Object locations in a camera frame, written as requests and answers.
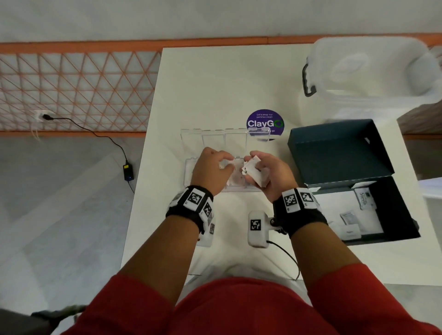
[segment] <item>open box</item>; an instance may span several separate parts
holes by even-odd
[[[181,129],[181,141],[186,157],[184,186],[191,184],[192,172],[201,151],[205,147],[211,147],[217,151],[227,151],[235,158],[231,162],[235,166],[235,171],[223,191],[259,191],[258,188],[246,182],[241,169],[244,166],[244,156],[248,155],[248,148],[256,148],[257,142],[268,142],[270,133],[269,127],[217,130]],[[220,167],[223,168],[228,163],[227,160],[223,160]]]
[[[420,237],[371,119],[294,128],[288,146],[297,180],[313,191],[330,227],[347,245]],[[365,195],[375,205],[363,205]],[[357,224],[356,232],[349,223]]]

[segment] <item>clear plastic container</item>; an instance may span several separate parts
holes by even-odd
[[[437,59],[423,42],[408,37],[322,38],[312,47],[302,81],[301,117],[318,108],[330,117],[354,108],[360,118],[372,109],[397,118],[442,99]]]
[[[191,183],[192,171],[201,151],[205,147],[211,147],[217,151],[225,150],[235,157],[233,161],[235,171],[224,191],[258,191],[259,189],[245,181],[241,168],[244,165],[244,156],[248,154],[248,143],[268,142],[270,133],[268,127],[225,130],[181,129],[181,141],[187,157],[184,164],[184,186],[189,186]],[[228,161],[224,160],[220,163],[220,167],[227,164]]]

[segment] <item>black wrist strap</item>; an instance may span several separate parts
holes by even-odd
[[[178,215],[192,220],[204,234],[213,219],[213,195],[204,187],[190,185],[180,191],[169,204],[166,217]]]
[[[292,235],[301,227],[312,222],[323,222],[327,219],[320,212],[320,206],[313,194],[305,188],[288,190],[273,202],[276,224]]]

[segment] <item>orange lattice panel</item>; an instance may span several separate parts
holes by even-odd
[[[0,54],[0,131],[146,131],[160,53]]]

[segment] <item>power cord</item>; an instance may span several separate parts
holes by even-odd
[[[100,136],[97,135],[94,131],[88,129],[88,128],[84,128],[82,126],[80,126],[78,123],[76,123],[74,120],[72,120],[71,118],[53,118],[52,116],[48,115],[48,114],[43,114],[43,119],[47,120],[47,121],[52,121],[52,120],[69,120],[70,122],[72,122],[74,125],[76,125],[77,127],[90,131],[92,134],[94,134],[97,137],[107,137],[108,139],[110,139],[112,141],[113,144],[115,144],[116,146],[118,146],[121,151],[123,151],[123,155],[124,155],[124,159],[126,160],[126,163],[123,165],[123,173],[124,173],[124,180],[127,181],[130,189],[132,190],[133,194],[135,194],[135,191],[133,190],[131,184],[129,183],[129,181],[133,180],[133,169],[132,169],[132,165],[129,164],[129,161],[127,160],[127,156],[126,153],[124,152],[124,149],[122,146],[120,146],[119,144],[115,143],[114,140],[112,140],[109,136]]]
[[[301,270],[299,270],[299,265],[298,262],[292,257],[291,254],[289,254],[283,247],[281,247],[280,245],[276,244],[275,242],[272,241],[267,241],[267,243],[276,245],[279,249],[281,249],[282,251],[284,251],[287,255],[289,255],[289,257],[295,262],[296,266],[298,267],[298,275],[296,276],[295,280],[298,280],[299,276],[301,275]]]

